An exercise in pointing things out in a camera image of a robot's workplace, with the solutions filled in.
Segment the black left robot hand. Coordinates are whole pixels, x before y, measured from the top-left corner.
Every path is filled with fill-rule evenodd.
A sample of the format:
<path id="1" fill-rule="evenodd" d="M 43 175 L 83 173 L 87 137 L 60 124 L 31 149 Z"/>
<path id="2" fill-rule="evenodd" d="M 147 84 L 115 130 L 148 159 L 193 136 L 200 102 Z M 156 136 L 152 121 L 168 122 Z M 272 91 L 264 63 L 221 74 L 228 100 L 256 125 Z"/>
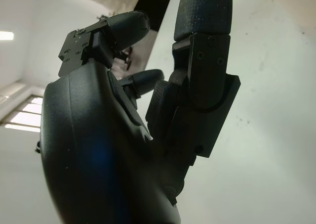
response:
<path id="1" fill-rule="evenodd" d="M 168 81 L 118 80 L 115 58 L 149 32 L 140 11 L 70 32 L 42 103 L 40 153 L 65 224 L 178 224 L 177 196 L 209 157 L 240 87 L 226 72 L 232 0 L 180 0 Z"/>

